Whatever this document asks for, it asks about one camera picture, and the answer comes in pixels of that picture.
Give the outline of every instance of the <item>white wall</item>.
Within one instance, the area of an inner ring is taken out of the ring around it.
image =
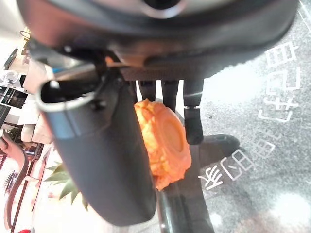
[[[1,39],[16,40],[20,38],[19,31],[25,24],[19,13],[15,0],[0,0],[0,37]]]
[[[22,41],[19,32],[24,28],[16,1],[0,0],[0,67]]]

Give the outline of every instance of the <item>green leaf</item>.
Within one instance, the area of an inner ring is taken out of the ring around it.
[[[58,165],[45,168],[46,170],[55,171]]]
[[[69,178],[70,177],[67,172],[59,172],[56,174],[52,174],[45,181],[63,181],[63,180],[68,180]]]
[[[61,200],[64,196],[69,194],[73,189],[75,189],[74,183],[72,180],[68,180],[65,187],[62,190],[62,193],[59,196],[59,200]]]
[[[86,210],[88,210],[88,209],[87,209],[88,202],[84,199],[83,196],[82,196],[82,204],[83,204],[84,208],[85,208]]]
[[[63,164],[58,165],[57,168],[54,170],[53,174],[56,174],[59,172],[67,172]]]
[[[68,180],[62,180],[62,181],[56,181],[55,183],[54,183],[54,185],[57,185],[57,184],[60,184],[60,183],[66,183]]]
[[[78,193],[79,193],[79,190],[76,188],[71,192],[71,204],[73,204],[73,201],[77,197]]]

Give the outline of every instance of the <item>orange toy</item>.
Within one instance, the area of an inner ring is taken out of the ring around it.
[[[142,136],[148,151],[155,186],[162,190],[184,178],[191,166],[185,128],[170,109],[148,99],[135,104]]]

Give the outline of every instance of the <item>pineapple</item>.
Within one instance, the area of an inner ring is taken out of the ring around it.
[[[45,181],[52,181],[54,185],[60,183],[66,183],[65,187],[63,188],[59,200],[61,200],[64,196],[71,193],[71,204],[73,204],[74,199],[77,197],[79,190],[76,188],[75,184],[73,183],[72,178],[70,177],[69,173],[66,171],[65,166],[63,163],[57,163],[56,166],[48,167],[46,170],[53,171],[52,175],[47,178]],[[82,197],[82,204],[87,210],[88,202]]]

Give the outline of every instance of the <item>screw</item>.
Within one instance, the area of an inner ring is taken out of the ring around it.
[[[104,109],[106,106],[107,106],[107,104],[106,104],[106,102],[105,102],[104,100],[94,100],[94,101],[91,103],[91,108],[92,108],[94,111],[102,110],[102,109]]]
[[[72,52],[72,48],[69,45],[64,46],[65,52]]]
[[[115,83],[116,83],[116,86],[119,88],[123,86],[123,80],[121,78],[117,78],[115,80]]]

